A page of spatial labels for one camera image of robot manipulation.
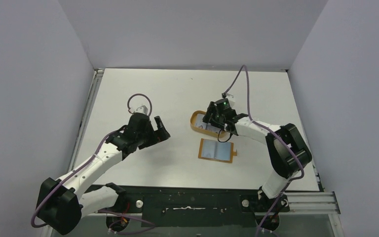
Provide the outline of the credit card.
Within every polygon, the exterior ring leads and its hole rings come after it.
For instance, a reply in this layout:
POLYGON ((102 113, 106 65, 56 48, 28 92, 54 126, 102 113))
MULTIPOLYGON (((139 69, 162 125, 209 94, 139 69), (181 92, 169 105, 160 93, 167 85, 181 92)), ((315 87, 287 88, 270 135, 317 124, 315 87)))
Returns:
POLYGON ((195 119, 195 127, 207 130, 208 129, 208 123, 203 121, 205 114, 197 114, 195 119))

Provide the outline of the orange leather card holder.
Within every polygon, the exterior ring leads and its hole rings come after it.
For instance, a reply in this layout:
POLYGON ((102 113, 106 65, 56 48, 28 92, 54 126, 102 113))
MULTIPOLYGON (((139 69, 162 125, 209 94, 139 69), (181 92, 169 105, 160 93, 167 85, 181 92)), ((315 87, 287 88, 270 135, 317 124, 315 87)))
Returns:
POLYGON ((232 163, 237 156, 232 142, 219 142, 202 138, 198 151, 198 158, 204 160, 232 163))

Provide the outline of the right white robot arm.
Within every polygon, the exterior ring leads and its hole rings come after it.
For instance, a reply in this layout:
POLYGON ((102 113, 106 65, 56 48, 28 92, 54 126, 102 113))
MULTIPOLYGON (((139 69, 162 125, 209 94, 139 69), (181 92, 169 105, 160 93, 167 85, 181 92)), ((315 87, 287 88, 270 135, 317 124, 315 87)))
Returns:
POLYGON ((267 146, 273 170, 259 188, 258 206, 262 210, 272 210, 277 205, 277 197, 292 181, 304 177, 304 168, 312 161, 312 154, 294 124, 272 125, 255 121, 249 114, 238 114, 227 98, 211 101, 202 120, 219 131, 267 146))

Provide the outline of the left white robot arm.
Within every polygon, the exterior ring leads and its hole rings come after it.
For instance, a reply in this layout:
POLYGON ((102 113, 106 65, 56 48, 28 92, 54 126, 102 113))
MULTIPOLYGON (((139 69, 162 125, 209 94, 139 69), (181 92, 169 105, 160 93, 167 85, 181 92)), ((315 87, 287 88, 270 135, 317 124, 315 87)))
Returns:
POLYGON ((156 129, 152 126, 150 116, 133 113, 128 124, 105 135, 86 161, 57 179, 44 180, 30 220, 31 226, 50 226, 66 235, 88 214, 104 208, 122 211, 127 199, 121 195, 120 187, 107 184, 97 190, 88 189, 130 154, 171 137, 159 116, 155 116, 154 121, 156 129))

